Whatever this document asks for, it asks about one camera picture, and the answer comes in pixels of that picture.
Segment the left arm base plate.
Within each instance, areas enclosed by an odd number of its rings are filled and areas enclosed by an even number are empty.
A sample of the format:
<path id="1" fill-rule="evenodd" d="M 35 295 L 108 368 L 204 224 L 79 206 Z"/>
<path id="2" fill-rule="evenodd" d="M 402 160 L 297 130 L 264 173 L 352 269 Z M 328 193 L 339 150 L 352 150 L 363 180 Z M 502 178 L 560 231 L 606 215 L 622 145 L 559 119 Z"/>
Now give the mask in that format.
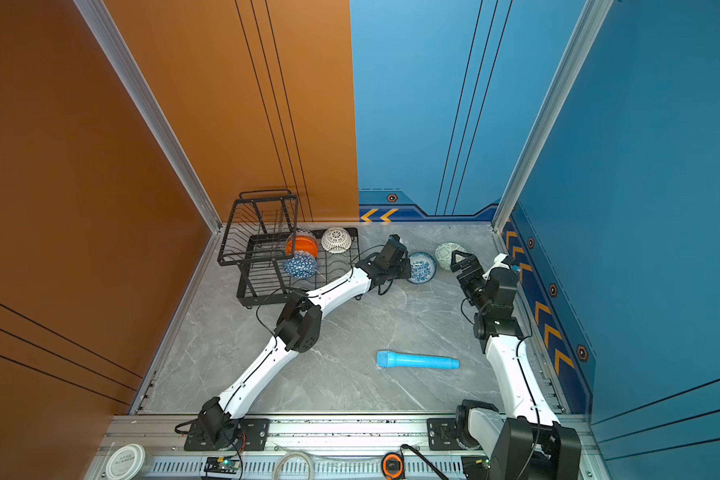
<path id="1" fill-rule="evenodd" d="M 190 423 L 189 431 L 185 436 L 183 449 L 185 451 L 239 451 L 241 453 L 252 451 L 260 452 L 265 449 L 270 421 L 266 418 L 243 418 L 229 420 L 224 423 L 221 431 L 211 435 L 199 420 Z"/>

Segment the white lattice patterned bowl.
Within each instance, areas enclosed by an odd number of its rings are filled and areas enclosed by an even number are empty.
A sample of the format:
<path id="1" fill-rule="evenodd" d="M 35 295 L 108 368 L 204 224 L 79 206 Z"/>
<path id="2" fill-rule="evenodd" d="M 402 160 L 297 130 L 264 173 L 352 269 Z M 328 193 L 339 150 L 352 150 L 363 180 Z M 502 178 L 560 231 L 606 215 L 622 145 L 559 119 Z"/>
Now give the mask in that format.
<path id="1" fill-rule="evenodd" d="M 345 253 L 352 245 L 352 236 L 345 228 L 331 227 L 322 233 L 321 245 L 327 253 Z"/>

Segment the green patterned white bowl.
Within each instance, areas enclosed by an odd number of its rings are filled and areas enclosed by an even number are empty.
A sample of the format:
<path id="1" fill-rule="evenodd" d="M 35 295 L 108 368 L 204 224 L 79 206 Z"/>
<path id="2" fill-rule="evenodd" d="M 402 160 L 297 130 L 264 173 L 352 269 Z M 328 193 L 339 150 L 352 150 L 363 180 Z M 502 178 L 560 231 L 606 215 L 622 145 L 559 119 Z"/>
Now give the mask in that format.
<path id="1" fill-rule="evenodd" d="M 452 257 L 455 251 L 465 252 L 465 249 L 455 242 L 444 242 L 436 247 L 435 259 L 441 268 L 447 271 L 452 270 Z"/>

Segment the blue geometric patterned bowl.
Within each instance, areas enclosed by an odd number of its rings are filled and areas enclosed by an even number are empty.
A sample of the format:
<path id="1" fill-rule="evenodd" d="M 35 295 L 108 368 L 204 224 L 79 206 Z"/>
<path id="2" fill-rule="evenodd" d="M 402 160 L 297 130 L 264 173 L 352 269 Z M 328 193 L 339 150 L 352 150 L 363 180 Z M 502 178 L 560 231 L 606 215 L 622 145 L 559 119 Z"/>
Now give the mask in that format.
<path id="1" fill-rule="evenodd" d="M 295 251 L 291 258 L 283 262 L 283 268 L 292 278 L 304 280 L 317 273 L 318 262 L 313 255 L 306 251 Z"/>

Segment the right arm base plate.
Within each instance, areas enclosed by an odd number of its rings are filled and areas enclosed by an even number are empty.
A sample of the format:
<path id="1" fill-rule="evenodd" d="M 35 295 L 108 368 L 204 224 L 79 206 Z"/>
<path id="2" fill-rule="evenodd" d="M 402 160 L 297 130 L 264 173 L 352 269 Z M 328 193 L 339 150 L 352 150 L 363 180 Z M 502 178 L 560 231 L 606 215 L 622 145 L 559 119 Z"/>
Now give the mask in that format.
<path id="1" fill-rule="evenodd" d="M 426 421 L 428 448 L 431 451 L 463 450 L 459 443 L 455 419 L 434 417 Z"/>

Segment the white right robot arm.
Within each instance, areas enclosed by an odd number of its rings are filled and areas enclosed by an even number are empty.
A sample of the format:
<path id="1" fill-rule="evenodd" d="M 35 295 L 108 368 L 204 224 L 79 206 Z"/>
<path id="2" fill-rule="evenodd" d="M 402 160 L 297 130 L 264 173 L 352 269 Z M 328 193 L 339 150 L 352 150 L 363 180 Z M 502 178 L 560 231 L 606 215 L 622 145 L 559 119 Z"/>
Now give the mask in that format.
<path id="1" fill-rule="evenodd" d="M 504 412 L 487 402 L 464 400 L 457 408 L 459 440 L 489 455 L 490 479 L 577 479 L 582 446 L 544 399 L 527 355 L 528 337 L 514 317 L 519 262 L 499 254 L 489 270 L 456 250 L 451 270 L 476 308 L 473 334 L 491 365 Z"/>

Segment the blue floral white bowl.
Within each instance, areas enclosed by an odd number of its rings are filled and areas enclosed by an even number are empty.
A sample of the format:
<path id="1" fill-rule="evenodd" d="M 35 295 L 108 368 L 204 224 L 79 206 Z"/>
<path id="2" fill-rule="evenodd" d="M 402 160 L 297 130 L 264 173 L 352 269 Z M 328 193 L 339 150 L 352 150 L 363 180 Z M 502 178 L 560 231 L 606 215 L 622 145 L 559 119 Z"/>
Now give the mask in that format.
<path id="1" fill-rule="evenodd" d="M 408 281 L 412 284 L 424 284 L 431 281 L 437 272 L 437 261 L 426 252 L 414 252 L 409 255 L 411 274 Z"/>

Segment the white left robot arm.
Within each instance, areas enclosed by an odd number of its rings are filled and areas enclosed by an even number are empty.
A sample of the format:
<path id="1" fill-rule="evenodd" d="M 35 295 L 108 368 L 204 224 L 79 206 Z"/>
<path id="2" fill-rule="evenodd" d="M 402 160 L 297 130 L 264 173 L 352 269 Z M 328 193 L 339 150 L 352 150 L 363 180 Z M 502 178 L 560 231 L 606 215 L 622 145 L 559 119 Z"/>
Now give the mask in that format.
<path id="1" fill-rule="evenodd" d="M 291 360 L 315 346 L 324 317 L 374 288 L 410 277 L 409 251 L 392 234 L 379 252 L 357 262 L 340 278 L 315 290 L 290 294 L 267 345 L 235 382 L 203 404 L 184 433 L 184 449 L 235 446 L 240 423 L 254 401 Z"/>

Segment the orange plastic bowl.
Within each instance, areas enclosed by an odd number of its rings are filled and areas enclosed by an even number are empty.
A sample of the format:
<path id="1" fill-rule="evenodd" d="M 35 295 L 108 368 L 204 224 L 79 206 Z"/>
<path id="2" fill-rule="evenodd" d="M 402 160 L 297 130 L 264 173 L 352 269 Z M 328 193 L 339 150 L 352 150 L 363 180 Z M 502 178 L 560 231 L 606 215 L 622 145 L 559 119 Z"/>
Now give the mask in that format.
<path id="1" fill-rule="evenodd" d="M 317 239 L 311 234 L 295 233 L 286 242 L 286 254 L 306 253 L 314 259 L 318 257 L 319 248 Z"/>

